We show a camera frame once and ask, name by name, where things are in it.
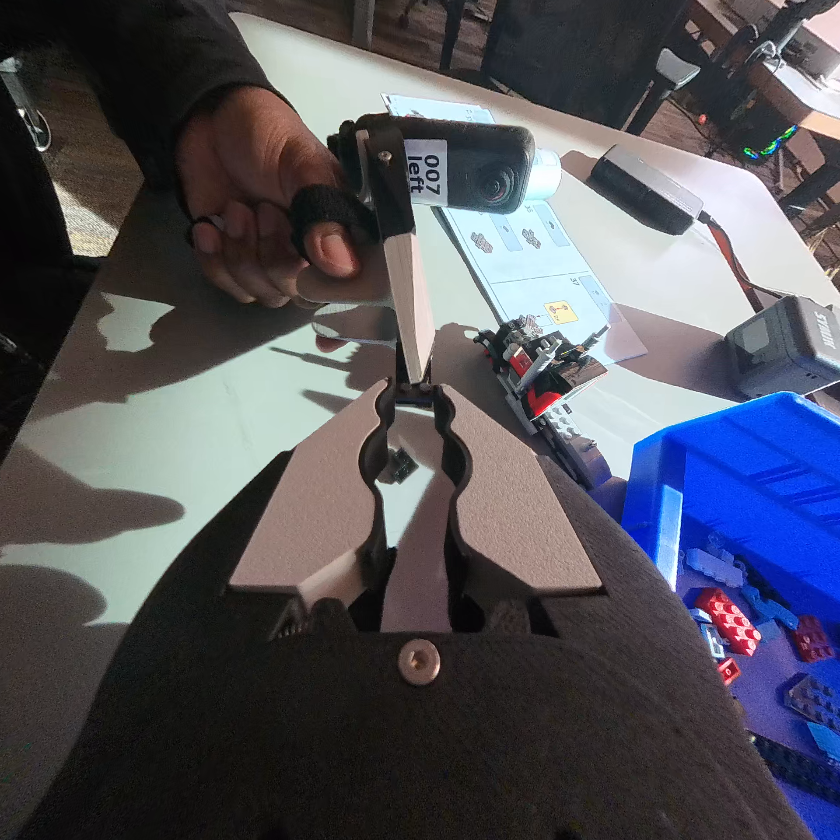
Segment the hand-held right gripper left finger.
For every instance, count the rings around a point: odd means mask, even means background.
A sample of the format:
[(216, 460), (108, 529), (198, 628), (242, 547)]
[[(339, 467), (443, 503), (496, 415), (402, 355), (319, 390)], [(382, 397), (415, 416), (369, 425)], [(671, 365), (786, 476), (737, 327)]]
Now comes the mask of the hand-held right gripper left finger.
[(294, 448), (234, 569), (237, 592), (350, 607), (390, 574), (382, 495), (391, 379), (374, 383)]

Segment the blue plastic bin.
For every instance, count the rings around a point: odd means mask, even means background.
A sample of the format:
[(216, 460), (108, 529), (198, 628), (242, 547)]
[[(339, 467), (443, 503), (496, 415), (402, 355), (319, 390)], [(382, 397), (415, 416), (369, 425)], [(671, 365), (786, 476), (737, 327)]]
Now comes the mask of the blue plastic bin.
[[(686, 609), (679, 551), (715, 530), (838, 641), (838, 418), (803, 397), (762, 397), (636, 444), (622, 525)], [(838, 838), (838, 807), (776, 781), (815, 838)]]

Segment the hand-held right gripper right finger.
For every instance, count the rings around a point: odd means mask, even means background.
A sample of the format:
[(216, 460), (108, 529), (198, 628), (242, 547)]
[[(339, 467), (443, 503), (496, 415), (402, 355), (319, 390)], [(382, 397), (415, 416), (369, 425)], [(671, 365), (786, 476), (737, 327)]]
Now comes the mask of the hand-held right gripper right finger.
[(602, 581), (538, 457), (451, 385), (435, 390), (455, 592), (470, 599), (589, 595)]

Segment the person's left forearm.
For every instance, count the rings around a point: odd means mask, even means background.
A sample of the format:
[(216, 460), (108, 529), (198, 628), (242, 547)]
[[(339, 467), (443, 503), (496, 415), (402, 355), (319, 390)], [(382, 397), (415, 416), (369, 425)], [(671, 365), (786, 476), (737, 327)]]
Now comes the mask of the person's left forearm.
[(193, 111), (236, 88), (273, 88), (217, 1), (6, 1), (2, 58), (67, 47), (147, 184), (174, 188), (177, 136)]

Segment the dark grey cube device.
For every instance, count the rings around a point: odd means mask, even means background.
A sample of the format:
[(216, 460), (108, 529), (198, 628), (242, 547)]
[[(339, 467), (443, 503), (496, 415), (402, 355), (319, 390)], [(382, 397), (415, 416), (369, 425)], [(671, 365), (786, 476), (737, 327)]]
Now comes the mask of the dark grey cube device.
[(730, 330), (731, 381), (748, 398), (808, 396), (839, 383), (839, 323), (833, 307), (783, 297)]

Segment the black office chair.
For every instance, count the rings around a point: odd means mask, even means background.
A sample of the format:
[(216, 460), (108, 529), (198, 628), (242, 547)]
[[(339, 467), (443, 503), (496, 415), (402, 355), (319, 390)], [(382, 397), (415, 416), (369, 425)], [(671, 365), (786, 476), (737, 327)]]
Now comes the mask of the black office chair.
[(621, 129), (687, 1), (499, 1), (481, 72), (540, 106)]

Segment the wooden side desk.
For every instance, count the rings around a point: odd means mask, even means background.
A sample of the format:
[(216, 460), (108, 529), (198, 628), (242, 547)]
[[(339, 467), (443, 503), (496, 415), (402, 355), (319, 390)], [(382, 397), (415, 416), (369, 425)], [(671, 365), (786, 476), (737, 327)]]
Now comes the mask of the wooden side desk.
[(839, 139), (839, 6), (799, 23), (748, 72), (776, 110), (813, 134)]

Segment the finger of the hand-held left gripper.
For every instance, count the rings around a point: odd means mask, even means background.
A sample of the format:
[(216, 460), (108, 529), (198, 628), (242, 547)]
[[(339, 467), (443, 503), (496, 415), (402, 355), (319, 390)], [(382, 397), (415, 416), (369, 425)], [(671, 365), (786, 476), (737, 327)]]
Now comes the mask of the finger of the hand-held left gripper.
[(396, 314), (391, 308), (321, 308), (314, 312), (315, 333), (329, 340), (369, 344), (397, 344)]
[(402, 352), (405, 381), (422, 382), (432, 358), (436, 328), (418, 237), (399, 234), (383, 243), (364, 245), (360, 258), (359, 274), (342, 280), (315, 266), (304, 269), (297, 279), (298, 295), (318, 304), (316, 310), (393, 309), (400, 338), (397, 344), (381, 345)]

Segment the light blue instruction booklet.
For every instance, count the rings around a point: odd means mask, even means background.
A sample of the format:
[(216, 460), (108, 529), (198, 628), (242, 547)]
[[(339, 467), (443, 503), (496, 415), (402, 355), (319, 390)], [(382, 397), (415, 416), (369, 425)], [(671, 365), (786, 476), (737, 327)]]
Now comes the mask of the light blue instruction booklet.
[(549, 204), (563, 173), (556, 152), (535, 151), (524, 201), (507, 215), (438, 202), (455, 163), (454, 152), (440, 142), (407, 140), (406, 157), (413, 203), (434, 207), (499, 322), (532, 316), (546, 333), (560, 330), (573, 343), (605, 327), (595, 345), (603, 364), (647, 353)]

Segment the toy brick truck model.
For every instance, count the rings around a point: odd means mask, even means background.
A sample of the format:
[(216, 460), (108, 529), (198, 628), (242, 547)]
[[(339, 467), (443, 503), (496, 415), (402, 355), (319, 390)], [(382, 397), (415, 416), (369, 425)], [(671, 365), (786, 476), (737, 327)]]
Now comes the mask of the toy brick truck model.
[(473, 339), (525, 431), (541, 437), (553, 460), (588, 492), (613, 474), (596, 441), (584, 436), (573, 419), (571, 399), (606, 375), (592, 350), (609, 329), (606, 324), (574, 343), (562, 332), (544, 332), (533, 316), (520, 316)]

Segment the pile of mixed toy bricks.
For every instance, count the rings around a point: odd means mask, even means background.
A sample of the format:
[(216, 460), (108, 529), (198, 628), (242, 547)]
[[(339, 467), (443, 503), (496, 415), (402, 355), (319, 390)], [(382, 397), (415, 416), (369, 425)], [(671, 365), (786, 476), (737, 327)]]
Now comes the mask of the pile of mixed toy bricks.
[(678, 583), (747, 739), (777, 781), (838, 807), (838, 641), (722, 533), (679, 551)]

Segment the computer case with coloured fans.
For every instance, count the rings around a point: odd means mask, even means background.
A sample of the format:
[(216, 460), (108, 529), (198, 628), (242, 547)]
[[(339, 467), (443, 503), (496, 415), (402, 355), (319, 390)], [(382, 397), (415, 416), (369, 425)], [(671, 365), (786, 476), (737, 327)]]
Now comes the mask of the computer case with coloured fans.
[(777, 154), (795, 136), (799, 128), (797, 124), (792, 124), (779, 135), (769, 139), (765, 145), (760, 145), (759, 141), (752, 137), (749, 142), (740, 144), (739, 152), (746, 161), (759, 163)]

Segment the black rectangular box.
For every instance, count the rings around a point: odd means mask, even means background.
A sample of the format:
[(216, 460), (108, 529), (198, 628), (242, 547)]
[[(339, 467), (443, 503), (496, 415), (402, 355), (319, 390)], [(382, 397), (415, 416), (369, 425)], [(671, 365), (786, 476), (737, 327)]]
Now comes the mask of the black rectangular box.
[(594, 163), (585, 182), (638, 222), (667, 235), (684, 234), (705, 211), (697, 195), (619, 144)]

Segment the person's left hand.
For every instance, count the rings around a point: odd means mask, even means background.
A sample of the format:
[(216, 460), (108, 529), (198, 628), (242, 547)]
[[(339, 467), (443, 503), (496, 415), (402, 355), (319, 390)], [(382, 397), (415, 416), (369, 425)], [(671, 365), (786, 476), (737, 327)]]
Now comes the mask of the person's left hand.
[(175, 169), (205, 278), (237, 302), (301, 306), (298, 275), (314, 265), (340, 280), (361, 270), (354, 234), (325, 222), (291, 243), (287, 210), (306, 186), (343, 187), (338, 162), (274, 91), (235, 86), (196, 108), (175, 144)]

